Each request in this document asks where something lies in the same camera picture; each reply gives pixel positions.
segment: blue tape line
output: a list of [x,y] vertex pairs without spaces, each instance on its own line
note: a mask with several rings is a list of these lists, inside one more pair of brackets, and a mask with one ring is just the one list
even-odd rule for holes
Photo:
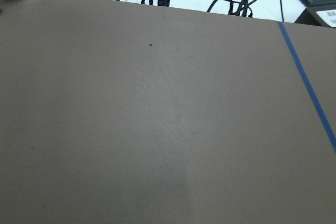
[[298,68],[298,70],[300,72],[301,78],[302,78],[303,82],[306,85],[306,88],[308,90],[310,98],[311,98],[311,100],[312,100],[312,102],[313,102],[313,104],[315,106],[315,109],[316,109],[316,111],[317,111],[317,113],[318,113],[318,115],[319,115],[319,117],[321,119],[323,127],[324,127],[324,129],[325,129],[325,131],[326,131],[326,133],[327,133],[327,135],[328,135],[328,137],[330,139],[332,147],[334,148],[334,151],[336,152],[336,138],[335,138],[335,134],[332,131],[332,128],[331,128],[331,126],[329,124],[329,121],[328,121],[328,119],[327,119],[327,117],[326,117],[326,115],[325,115],[325,113],[323,111],[323,108],[322,108],[322,106],[320,104],[319,99],[317,98],[317,95],[315,94],[314,88],[312,87],[312,85],[311,85],[311,83],[309,81],[309,78],[308,78],[308,76],[307,76],[307,74],[305,72],[305,69],[303,68],[303,65],[302,65],[302,63],[301,63],[301,61],[299,59],[299,56],[298,56],[298,54],[297,54],[297,52],[296,52],[296,50],[295,50],[295,48],[293,46],[293,43],[291,42],[291,40],[290,40],[290,38],[288,36],[288,33],[286,31],[286,28],[285,28],[284,24],[282,22],[278,22],[278,24],[279,24],[280,30],[282,32],[282,35],[283,35],[283,37],[284,37],[284,39],[285,39],[285,41],[287,43],[289,51],[292,54],[293,60],[294,60],[296,66],[297,66],[297,68]]

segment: blue tape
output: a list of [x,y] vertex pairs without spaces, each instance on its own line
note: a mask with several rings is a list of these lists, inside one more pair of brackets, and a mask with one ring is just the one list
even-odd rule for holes
[[313,102],[313,104],[315,106],[315,109],[316,109],[316,111],[317,111],[317,113],[318,113],[318,115],[320,117],[320,120],[321,120],[321,122],[323,124],[323,127],[324,127],[324,129],[325,129],[325,131],[326,131],[326,133],[327,133],[327,135],[328,135],[328,137],[330,139],[332,147],[334,148],[334,151],[336,152],[336,138],[335,138],[335,134],[332,131],[330,123],[329,123],[329,121],[328,121],[328,119],[327,119],[327,117],[326,117],[326,115],[325,115],[325,113],[323,111],[323,108],[322,108],[322,106],[320,104],[320,101],[319,101],[319,99],[318,99],[315,91],[314,91],[314,88],[312,87],[312,85],[311,85],[311,83],[309,81],[309,78],[308,78],[308,76],[307,76],[307,74],[305,72],[305,69],[303,68],[303,65],[302,65],[302,63],[301,63],[301,61],[299,59],[299,56],[298,56],[298,54],[297,54],[297,52],[296,52],[296,50],[295,50],[295,48],[293,46],[293,43],[291,42],[291,40],[290,40],[290,38],[288,36],[288,33],[286,31],[286,28],[285,28],[284,24],[282,22],[278,22],[278,24],[279,24],[280,30],[282,32],[282,35],[283,35],[283,37],[284,37],[284,39],[285,39],[285,41],[287,43],[289,51],[292,54],[293,60],[294,60],[296,66],[297,66],[297,68],[298,68],[298,70],[300,72],[301,78],[302,78],[303,82],[306,85],[306,88],[308,90],[310,98],[311,98],[311,100],[312,100],[312,102]]

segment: white label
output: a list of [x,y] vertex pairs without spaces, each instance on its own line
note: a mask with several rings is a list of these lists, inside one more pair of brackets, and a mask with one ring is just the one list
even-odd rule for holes
[[336,27],[336,10],[320,10],[317,15],[330,27]]

